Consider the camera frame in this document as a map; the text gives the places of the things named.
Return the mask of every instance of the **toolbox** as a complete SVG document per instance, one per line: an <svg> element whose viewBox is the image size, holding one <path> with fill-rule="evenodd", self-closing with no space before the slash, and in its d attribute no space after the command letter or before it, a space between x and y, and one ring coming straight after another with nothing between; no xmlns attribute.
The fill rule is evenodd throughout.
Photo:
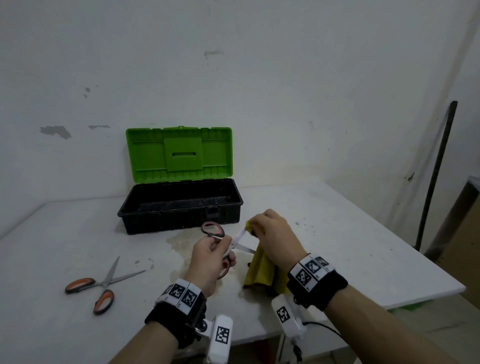
<svg viewBox="0 0 480 364"><path fill-rule="evenodd" d="M240 221L233 174L232 129L127 129L133 180L118 211L127 233Z"/></svg>

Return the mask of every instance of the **wristband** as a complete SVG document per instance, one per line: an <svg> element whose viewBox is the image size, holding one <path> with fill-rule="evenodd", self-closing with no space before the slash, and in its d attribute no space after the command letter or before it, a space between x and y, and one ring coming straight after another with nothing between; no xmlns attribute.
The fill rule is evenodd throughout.
<svg viewBox="0 0 480 364"><path fill-rule="evenodd" d="M296 303L308 308L311 304L323 311L335 293L348 286L333 265L321 256L308 254L288 272L287 288Z"/></svg>
<svg viewBox="0 0 480 364"><path fill-rule="evenodd" d="M178 279L155 301L155 307L145 323L156 321L163 325L177 338L179 349L184 349L195 339L200 340L195 327L198 325L201 328L206 310L202 290L193 283Z"/></svg>

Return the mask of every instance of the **person's right hand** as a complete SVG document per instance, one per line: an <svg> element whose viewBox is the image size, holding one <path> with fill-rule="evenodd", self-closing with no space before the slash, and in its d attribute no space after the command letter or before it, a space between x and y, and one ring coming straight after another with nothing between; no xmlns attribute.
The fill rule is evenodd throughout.
<svg viewBox="0 0 480 364"><path fill-rule="evenodd" d="M284 272L307 256L292 228L283 217L268 209L249 220L267 256Z"/></svg>

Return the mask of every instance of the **red-handled scissors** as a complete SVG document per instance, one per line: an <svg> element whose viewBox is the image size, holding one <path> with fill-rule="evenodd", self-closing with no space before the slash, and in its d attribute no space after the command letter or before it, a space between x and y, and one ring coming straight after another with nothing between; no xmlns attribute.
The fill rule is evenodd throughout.
<svg viewBox="0 0 480 364"><path fill-rule="evenodd" d="M105 313L112 306L113 300L115 299L115 295L113 294L113 291L107 289L108 285L112 284L112 283L120 282L121 280L136 276L137 274L140 274L140 273L143 273L143 272L146 271L146 269L144 269L144 270L140 270L140 271L135 272L135 273L126 274L126 275L121 276L121 277L112 278L113 273L115 273L115 269L117 268L117 264L119 262L119 259L120 259L120 257L118 257L115 260L115 262L112 265L112 268L110 268L110 270L107 273L107 276L105 277L105 279L103 281L97 282L93 278L77 279L77 280L73 281L72 283L70 283L68 286L65 287L65 293L66 294L78 293L78 292L87 290L87 289L92 288L92 287L102 286L103 287L103 292L102 292L100 298L98 299L98 301L95 302L95 306L93 308L93 313L95 315L101 315L101 314ZM109 300L109 303L105 307L102 308L102 305L106 300Z"/></svg>
<svg viewBox="0 0 480 364"><path fill-rule="evenodd" d="M213 222L213 221L204 222L200 229L202 230L202 232L204 234L207 234L208 236L211 236L215 239L218 239L219 241L222 240L225 237L225 231L223 230L223 228L219 224L217 224L216 222ZM243 229L242 231L240 231L240 233L238 233L238 235L235 238L232 239L232 242L228 246L227 251L223 255L223 261L222 261L223 270L222 270L222 272L220 273L220 276L217 279L223 278L228 273L228 270L230 269L230 266L231 266L231 263L232 263L232 261L229 257L229 253L232 249L236 248L236 249L240 249L240 250L242 250L244 252L247 252L247 253L255 254L255 251L253 249L250 249L246 246L243 246L243 245L239 244L240 239L242 238L242 236L246 232L247 231L245 229Z"/></svg>

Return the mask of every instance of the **green toolbox lid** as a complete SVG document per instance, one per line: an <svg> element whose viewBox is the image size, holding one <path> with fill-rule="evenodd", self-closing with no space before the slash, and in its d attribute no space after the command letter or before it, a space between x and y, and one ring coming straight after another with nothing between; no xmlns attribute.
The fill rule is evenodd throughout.
<svg viewBox="0 0 480 364"><path fill-rule="evenodd" d="M232 129L127 129L137 183L227 178L233 174Z"/></svg>

